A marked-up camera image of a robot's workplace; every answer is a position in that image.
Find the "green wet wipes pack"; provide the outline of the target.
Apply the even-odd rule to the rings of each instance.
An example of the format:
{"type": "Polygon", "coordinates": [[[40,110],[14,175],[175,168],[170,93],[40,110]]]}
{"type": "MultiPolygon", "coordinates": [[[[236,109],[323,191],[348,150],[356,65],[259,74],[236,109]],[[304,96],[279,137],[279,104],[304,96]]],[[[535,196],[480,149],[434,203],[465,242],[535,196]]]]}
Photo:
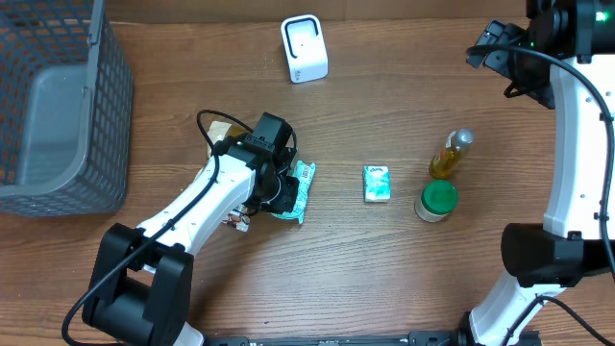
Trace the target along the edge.
{"type": "Polygon", "coordinates": [[[314,175],[316,173],[316,164],[306,164],[303,161],[297,161],[291,172],[291,176],[299,180],[298,194],[292,211],[283,213],[273,213],[273,216],[282,220],[297,220],[302,224],[305,219],[305,212],[308,205],[308,192],[311,187],[314,175]]]}

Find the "brown Pantree snack bag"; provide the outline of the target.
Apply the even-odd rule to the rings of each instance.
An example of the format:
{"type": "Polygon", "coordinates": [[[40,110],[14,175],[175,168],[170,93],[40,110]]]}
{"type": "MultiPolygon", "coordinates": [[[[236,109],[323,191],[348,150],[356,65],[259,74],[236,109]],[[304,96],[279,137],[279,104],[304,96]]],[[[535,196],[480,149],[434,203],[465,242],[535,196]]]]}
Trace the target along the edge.
{"type": "MultiPolygon", "coordinates": [[[[246,133],[247,131],[244,128],[223,121],[213,121],[208,129],[208,136],[213,143],[221,141],[227,136],[239,136],[246,133]]],[[[247,233],[250,227],[250,221],[248,209],[240,204],[230,210],[220,221],[220,224],[247,233]]]]}

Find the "small teal box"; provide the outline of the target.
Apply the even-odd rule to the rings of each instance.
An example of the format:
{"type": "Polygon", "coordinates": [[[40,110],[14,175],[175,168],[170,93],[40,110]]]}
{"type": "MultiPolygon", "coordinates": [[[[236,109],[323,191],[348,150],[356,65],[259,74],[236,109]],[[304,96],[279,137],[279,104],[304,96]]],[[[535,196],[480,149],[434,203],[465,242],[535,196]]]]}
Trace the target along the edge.
{"type": "Polygon", "coordinates": [[[390,200],[390,172],[387,166],[365,166],[363,171],[363,181],[365,202],[387,203],[390,200]]]}

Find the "yellow dish soap bottle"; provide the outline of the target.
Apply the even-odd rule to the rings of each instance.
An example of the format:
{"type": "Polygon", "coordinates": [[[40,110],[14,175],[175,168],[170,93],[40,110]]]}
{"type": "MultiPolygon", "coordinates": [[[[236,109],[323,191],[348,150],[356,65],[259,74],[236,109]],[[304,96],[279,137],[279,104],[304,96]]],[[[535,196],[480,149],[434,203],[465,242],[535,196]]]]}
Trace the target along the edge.
{"type": "Polygon", "coordinates": [[[446,180],[454,172],[455,167],[467,155],[475,135],[470,129],[459,129],[451,132],[443,147],[431,159],[429,173],[434,179],[446,180]]]}

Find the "green lid jar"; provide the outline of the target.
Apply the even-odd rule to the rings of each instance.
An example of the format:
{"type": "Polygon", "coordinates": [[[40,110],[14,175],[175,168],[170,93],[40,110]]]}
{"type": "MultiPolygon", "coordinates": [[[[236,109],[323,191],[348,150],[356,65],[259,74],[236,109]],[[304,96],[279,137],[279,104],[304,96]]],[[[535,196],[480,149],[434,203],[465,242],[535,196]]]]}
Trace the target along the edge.
{"type": "Polygon", "coordinates": [[[415,201],[416,214],[426,222],[438,222],[457,207],[456,187],[444,180],[430,182],[415,201]]]}

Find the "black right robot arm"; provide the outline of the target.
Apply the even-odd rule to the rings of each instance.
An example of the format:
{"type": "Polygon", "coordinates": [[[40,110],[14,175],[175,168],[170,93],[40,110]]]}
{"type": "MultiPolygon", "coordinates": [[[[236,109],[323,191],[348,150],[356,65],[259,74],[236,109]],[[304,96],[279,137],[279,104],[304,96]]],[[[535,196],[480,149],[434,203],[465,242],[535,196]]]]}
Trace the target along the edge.
{"type": "Polygon", "coordinates": [[[529,1],[529,25],[491,22],[467,51],[556,115],[553,186],[539,224],[504,228],[504,272],[464,316],[456,345],[536,345],[528,322],[586,277],[614,269],[614,4],[529,1]]]}

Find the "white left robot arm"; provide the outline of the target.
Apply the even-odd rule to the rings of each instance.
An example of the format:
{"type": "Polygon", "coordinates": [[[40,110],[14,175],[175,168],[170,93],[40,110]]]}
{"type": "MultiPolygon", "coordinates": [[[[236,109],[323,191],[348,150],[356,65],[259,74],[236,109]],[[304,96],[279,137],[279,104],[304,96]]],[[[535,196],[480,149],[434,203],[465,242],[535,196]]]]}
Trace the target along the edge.
{"type": "Polygon", "coordinates": [[[187,322],[194,259],[237,207],[250,214],[293,210],[299,181],[290,176],[296,134],[264,113],[256,127],[208,143],[207,165],[166,208],[131,228],[104,234],[88,291],[66,315],[62,338],[76,313],[117,345],[203,345],[187,322]]]}

